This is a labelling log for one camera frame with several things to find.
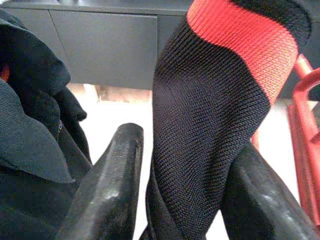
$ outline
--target white floor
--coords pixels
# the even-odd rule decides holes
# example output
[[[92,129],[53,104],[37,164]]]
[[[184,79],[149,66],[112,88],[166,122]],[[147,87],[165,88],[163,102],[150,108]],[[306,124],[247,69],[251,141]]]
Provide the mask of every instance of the white floor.
[[[94,94],[77,91],[74,94],[88,113],[87,119],[81,122],[81,126],[88,139],[93,163],[105,151],[118,126],[124,123],[136,123],[143,127],[143,162],[136,227],[133,237],[134,240],[138,240],[147,225],[145,195],[153,149],[152,104],[150,101],[143,103],[97,101]],[[278,101],[261,124],[259,128],[259,151],[299,201],[294,155],[287,119],[287,105],[285,103],[286,101]],[[220,212],[214,219],[206,236],[208,240],[228,239]]]

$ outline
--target knit fabric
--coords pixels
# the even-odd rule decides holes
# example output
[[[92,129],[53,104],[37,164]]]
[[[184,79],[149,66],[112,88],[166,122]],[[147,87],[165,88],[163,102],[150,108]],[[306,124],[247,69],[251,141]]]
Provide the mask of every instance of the knit fabric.
[[[161,53],[143,238],[205,238],[230,164],[275,102],[310,35],[301,7],[273,2],[195,0]]]

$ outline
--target red metal frame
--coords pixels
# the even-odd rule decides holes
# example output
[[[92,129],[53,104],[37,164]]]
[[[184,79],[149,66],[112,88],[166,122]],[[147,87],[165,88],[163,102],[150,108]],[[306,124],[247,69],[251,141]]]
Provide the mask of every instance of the red metal frame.
[[[288,107],[300,203],[320,230],[320,133],[308,105],[309,91],[320,84],[320,68],[313,70],[301,54],[294,66],[301,79]]]

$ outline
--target gray cabinet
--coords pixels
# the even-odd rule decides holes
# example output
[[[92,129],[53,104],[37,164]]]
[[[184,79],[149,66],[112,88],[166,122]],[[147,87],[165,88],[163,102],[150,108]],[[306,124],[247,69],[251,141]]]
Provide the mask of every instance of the gray cabinet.
[[[33,34],[48,45],[54,54],[64,62],[70,71],[70,66],[59,40],[54,23],[47,10],[6,8],[7,12],[15,15]]]
[[[50,11],[76,83],[151,89],[157,17]]]
[[[158,54],[165,48],[167,41],[183,18],[183,16],[158,16]]]

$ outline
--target sock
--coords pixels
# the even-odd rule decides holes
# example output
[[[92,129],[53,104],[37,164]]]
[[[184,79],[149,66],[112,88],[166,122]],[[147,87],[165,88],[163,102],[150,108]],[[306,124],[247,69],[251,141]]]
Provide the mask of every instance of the sock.
[[[150,239],[205,239],[232,161],[310,34],[291,0],[193,1],[154,73]]]

